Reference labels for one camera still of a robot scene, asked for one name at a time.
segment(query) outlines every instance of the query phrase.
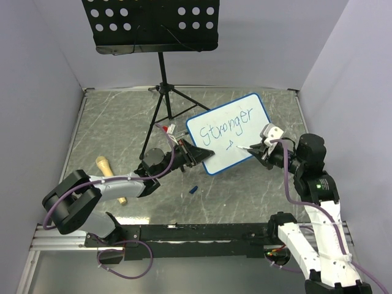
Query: whiteboard with blue border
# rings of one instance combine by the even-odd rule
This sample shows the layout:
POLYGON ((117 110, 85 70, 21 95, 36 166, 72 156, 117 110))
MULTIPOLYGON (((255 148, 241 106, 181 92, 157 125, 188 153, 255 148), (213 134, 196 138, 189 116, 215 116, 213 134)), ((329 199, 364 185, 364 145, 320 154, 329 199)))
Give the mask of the whiteboard with blue border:
POLYGON ((215 152, 203 162, 213 176, 252 157, 237 146, 259 143, 268 123, 260 96, 252 93, 189 118, 186 127, 195 146, 215 152))

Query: white wall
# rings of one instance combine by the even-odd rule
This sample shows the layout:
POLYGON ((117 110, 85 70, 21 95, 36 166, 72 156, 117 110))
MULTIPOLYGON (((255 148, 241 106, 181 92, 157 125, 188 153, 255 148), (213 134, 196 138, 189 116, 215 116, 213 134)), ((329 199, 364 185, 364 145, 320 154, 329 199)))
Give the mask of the white wall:
MULTIPOLYGON (((104 56, 95 51, 81 0, 34 1, 82 87, 160 82, 156 53, 104 56)), ((300 89, 346 3, 222 0, 218 49, 168 53, 169 82, 300 89)))
POLYGON ((0 36, 0 292, 15 293, 82 92, 32 0, 2 2, 0 36))
POLYGON ((300 91, 310 131, 325 138, 326 167, 337 182, 360 262, 389 290, 391 15, 390 0, 350 0, 300 91))

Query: blue marker cap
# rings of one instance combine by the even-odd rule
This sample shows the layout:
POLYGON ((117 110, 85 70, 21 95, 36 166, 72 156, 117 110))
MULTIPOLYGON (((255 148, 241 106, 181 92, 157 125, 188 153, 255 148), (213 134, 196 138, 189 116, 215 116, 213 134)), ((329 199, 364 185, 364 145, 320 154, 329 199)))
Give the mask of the blue marker cap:
POLYGON ((192 190, 189 191, 189 193, 193 194, 194 192, 196 192, 196 190, 198 189, 197 186, 193 187, 192 190))

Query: table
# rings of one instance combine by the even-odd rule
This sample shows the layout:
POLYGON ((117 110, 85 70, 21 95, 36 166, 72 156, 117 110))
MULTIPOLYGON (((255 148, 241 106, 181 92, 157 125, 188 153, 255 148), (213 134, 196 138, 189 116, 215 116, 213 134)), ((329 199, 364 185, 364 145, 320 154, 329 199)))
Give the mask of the table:
MULTIPOLYGON (((248 88, 183 88, 190 97, 209 108, 256 92, 262 98, 272 123, 298 141, 306 132, 298 99, 294 91, 248 88)), ((138 156, 156 107, 159 94, 145 89, 130 91, 87 90, 85 104, 66 163, 66 175, 82 168, 89 175, 101 175, 97 156, 105 156, 115 175, 129 173, 140 163, 138 156)), ((171 94, 173 113, 192 106, 182 97, 171 94)), ((166 116, 164 105, 159 118, 166 116)), ((175 118, 176 130, 185 130, 185 121, 204 110, 193 108, 175 118)), ((163 134, 155 129, 148 149, 170 148, 163 134)), ((308 221, 304 209, 287 202, 283 171, 266 170, 256 159, 249 159, 216 176, 206 174, 202 165, 171 172, 159 180, 161 187, 143 198, 128 198, 121 206, 116 200, 100 203, 95 211, 111 212, 121 224, 224 224, 267 222, 278 211, 292 213, 299 221, 308 221), (189 191, 198 186, 194 194, 189 191)), ((293 184, 293 198, 297 198, 293 184)))

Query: music stand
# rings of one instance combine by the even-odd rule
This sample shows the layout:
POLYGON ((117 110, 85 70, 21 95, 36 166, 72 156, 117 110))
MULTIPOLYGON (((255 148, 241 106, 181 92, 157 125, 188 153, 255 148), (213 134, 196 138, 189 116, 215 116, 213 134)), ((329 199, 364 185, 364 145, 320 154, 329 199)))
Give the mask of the music stand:
POLYGON ((219 0, 82 0, 82 3, 98 53, 158 52, 162 82, 149 90, 158 90, 160 96, 140 154, 142 159, 155 123, 173 119, 196 106, 209 110, 167 82, 163 52, 215 50, 219 0), (194 105, 173 115, 170 91, 194 105), (164 97, 167 116, 156 120, 164 97))

